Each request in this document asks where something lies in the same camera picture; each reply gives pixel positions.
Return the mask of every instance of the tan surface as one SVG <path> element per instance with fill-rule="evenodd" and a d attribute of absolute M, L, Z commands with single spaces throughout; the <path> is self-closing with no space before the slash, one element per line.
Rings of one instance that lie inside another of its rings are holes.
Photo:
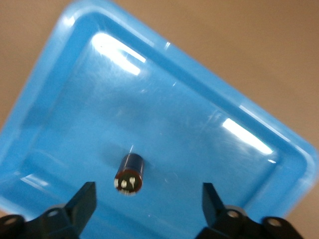
<path fill-rule="evenodd" d="M 0 1 L 0 125 L 68 0 Z M 319 148 L 319 3 L 116 0 Z M 319 184 L 288 216 L 319 235 Z"/>

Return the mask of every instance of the capacitor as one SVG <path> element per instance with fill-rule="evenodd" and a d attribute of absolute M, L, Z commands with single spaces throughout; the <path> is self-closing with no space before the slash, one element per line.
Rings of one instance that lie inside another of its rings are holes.
<path fill-rule="evenodd" d="M 115 188 L 125 194 L 134 195 L 143 184 L 144 160 L 138 154 L 130 153 L 121 162 L 114 178 Z"/>

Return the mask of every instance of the electrolytic capacitor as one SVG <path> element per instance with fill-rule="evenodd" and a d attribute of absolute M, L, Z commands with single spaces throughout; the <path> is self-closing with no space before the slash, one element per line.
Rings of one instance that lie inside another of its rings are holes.
<path fill-rule="evenodd" d="M 114 178 L 115 188 L 125 195 L 134 195 L 143 184 L 144 160 L 138 154 L 130 153 L 121 162 Z"/>

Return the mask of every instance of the black clamp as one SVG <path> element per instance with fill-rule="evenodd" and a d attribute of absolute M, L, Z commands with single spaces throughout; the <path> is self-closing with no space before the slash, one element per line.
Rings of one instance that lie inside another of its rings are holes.
<path fill-rule="evenodd" d="M 303 239 L 285 219 L 265 217 L 259 224 L 227 209 L 211 183 L 203 184 L 202 206 L 208 227 L 196 239 Z"/>
<path fill-rule="evenodd" d="M 94 182 L 87 182 L 64 207 L 26 222 L 21 215 L 0 218 L 1 239 L 78 239 L 96 208 Z"/>

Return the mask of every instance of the screw hole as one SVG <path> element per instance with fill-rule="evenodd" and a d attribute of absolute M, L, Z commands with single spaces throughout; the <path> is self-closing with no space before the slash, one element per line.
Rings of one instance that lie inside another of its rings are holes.
<path fill-rule="evenodd" d="M 58 213 L 59 213 L 58 210 L 53 210 L 53 211 L 48 213 L 48 217 L 53 217 L 53 216 L 57 215 Z"/>
<path fill-rule="evenodd" d="M 16 218 L 9 218 L 8 220 L 6 220 L 4 222 L 4 225 L 9 225 L 11 223 L 15 223 L 16 222 Z"/>
<path fill-rule="evenodd" d="M 274 219 L 274 218 L 268 219 L 268 223 L 274 227 L 281 227 L 281 223 L 277 219 Z"/>
<path fill-rule="evenodd" d="M 227 215 L 230 216 L 231 218 L 238 218 L 239 214 L 235 211 L 228 211 Z"/>

